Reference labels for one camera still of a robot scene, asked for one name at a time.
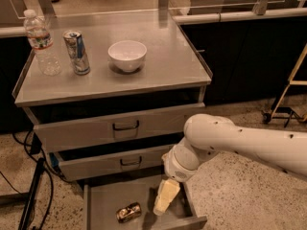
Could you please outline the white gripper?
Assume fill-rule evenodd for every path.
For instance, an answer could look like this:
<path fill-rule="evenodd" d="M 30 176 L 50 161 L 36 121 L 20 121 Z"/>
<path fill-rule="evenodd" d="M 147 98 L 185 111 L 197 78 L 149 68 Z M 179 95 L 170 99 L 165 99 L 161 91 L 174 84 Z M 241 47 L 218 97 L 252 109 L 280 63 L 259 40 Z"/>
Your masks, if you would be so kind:
<path fill-rule="evenodd" d="M 174 145 L 162 156 L 162 160 L 164 172 L 169 178 L 161 180 L 157 191 L 153 207 L 157 216 L 162 216 L 177 196 L 180 190 L 178 182 L 189 180 L 200 166 L 198 155 L 190 145 Z"/>

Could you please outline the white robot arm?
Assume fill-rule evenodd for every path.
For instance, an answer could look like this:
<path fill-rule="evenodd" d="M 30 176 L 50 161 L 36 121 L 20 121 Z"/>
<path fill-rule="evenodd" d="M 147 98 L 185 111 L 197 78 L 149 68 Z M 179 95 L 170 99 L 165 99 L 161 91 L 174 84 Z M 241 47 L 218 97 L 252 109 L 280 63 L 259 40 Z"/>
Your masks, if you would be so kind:
<path fill-rule="evenodd" d="M 307 133 L 236 126 L 231 120 L 208 114 L 191 116 L 184 136 L 162 156 L 167 175 L 159 185 L 153 212 L 163 215 L 179 192 L 179 184 L 195 175 L 199 166 L 219 151 L 228 151 L 307 177 Z"/>

